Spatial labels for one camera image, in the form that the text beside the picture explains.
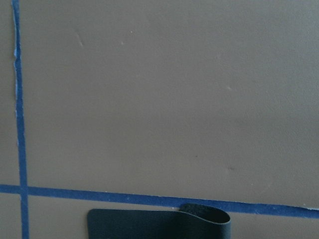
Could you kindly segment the black mouse pad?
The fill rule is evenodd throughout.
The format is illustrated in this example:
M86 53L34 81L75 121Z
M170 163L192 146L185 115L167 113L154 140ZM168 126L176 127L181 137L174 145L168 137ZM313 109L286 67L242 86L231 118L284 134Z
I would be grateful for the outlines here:
M223 210L183 204L177 211L92 209L90 239L229 239L231 219Z

